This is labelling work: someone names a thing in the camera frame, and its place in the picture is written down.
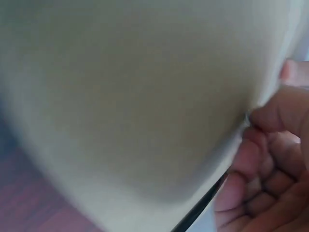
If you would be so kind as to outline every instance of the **reddish-brown wood surface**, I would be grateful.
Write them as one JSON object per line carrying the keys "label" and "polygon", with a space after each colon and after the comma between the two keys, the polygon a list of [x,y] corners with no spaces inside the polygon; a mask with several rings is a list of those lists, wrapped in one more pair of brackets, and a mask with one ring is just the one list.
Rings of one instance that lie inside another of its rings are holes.
{"label": "reddish-brown wood surface", "polygon": [[2,117],[0,232],[101,232],[34,167]]}

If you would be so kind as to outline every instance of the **hand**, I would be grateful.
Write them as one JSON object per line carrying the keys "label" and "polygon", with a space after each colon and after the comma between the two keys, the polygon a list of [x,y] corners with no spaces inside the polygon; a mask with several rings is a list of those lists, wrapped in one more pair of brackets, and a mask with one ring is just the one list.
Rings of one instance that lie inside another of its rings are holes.
{"label": "hand", "polygon": [[[281,78],[307,85],[309,63],[287,61]],[[309,231],[309,91],[283,87],[250,120],[214,204],[218,232]]]}

